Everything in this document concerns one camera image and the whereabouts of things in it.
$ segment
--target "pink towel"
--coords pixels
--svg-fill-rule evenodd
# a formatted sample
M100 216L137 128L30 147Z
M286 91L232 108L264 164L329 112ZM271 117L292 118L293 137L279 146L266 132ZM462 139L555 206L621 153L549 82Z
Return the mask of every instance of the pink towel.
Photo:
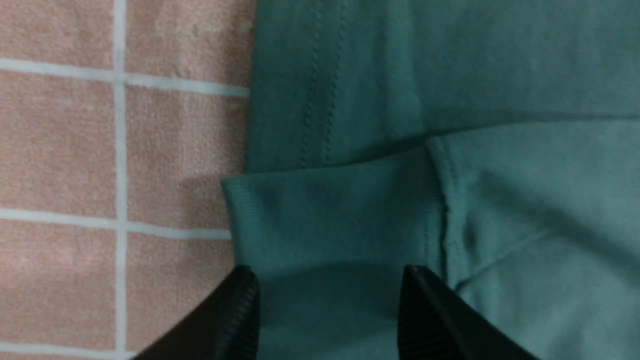
M0 2L1 360L127 359L230 271L255 2Z

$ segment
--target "stitching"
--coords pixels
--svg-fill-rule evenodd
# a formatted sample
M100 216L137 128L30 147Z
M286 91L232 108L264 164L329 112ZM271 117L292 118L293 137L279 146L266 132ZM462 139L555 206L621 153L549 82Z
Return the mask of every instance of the stitching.
M311 126L311 109L312 109L312 92L316 87L317 77L318 77L318 54L320 51L320 27L322 24L322 7L323 0L316 1L316 27L314 29L314 51L312 53L312 64L311 64L311 81L309 84L309 90L307 95L307 108L305 109L305 120L303 123L303 138L302 138L302 150L300 152L300 167L307 167L308 160L308 148L309 148L309 136L310 136L310 126Z
M347 5L346 1L342 1L342 5L340 6L340 32L338 37L337 44L337 59L335 65L335 73L333 75L333 79L331 82L331 105L329 110L329 116L326 124L326 134L324 138L324 164L328 165L331 160L331 138L333 134L333 123L335 120L335 109L337 107L337 96L338 96L338 82L340 81L340 75L342 74L342 50L344 47L345 34L346 34L346 24L347 24Z
M454 202L456 200L456 189L459 188L458 186L458 173L457 170L454 166L453 163L453 158L451 157L451 152L449 151L449 147L447 146L447 144L445 143L445 141L441 138L435 138L436 143L438 144L438 147L440 148L441 152L444 154L443 156L443 160L446 162L447 164L447 173L449 175L449 179L451 180L451 191L449 192L449 196L447 196L447 192L444 188L445 183L442 182L441 183L441 191L442 191L442 197L445 201L445 207L446 207L446 214L445 214L445 226L446 228L444 229L444 234L442 236L441 239L441 247L443 248L444 252L446 253L449 249L449 247L453 250L453 252L455 253L455 256L457 259L455 259L454 261L447 261L446 262L446 271L445 273L447 274L446 279L447 281L449 280L449 268L448 268L448 264L449 263L460 263L460 257L463 254L462 248L461 248L461 243L460 241L453 241L451 239L447 239L448 235L449 235L449 226L451 223L451 219L450 219L450 212L452 209L451 203ZM460 273L462 273L462 270L460 268L460 266L458 266L457 269L457 274L455 274L456 277L460 276Z

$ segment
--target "teal fabric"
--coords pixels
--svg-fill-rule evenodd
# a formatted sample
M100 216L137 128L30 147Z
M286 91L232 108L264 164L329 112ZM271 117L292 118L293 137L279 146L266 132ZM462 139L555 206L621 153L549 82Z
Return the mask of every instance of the teal fabric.
M395 359L427 265L541 359L640 359L640 3L259 0L259 359Z

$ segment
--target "fabric fold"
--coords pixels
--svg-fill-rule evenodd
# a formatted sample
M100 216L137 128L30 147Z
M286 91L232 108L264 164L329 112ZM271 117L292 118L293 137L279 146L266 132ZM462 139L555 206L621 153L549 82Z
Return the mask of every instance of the fabric fold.
M238 264L262 284L261 359L393 359L403 267L444 259L424 147L223 182Z

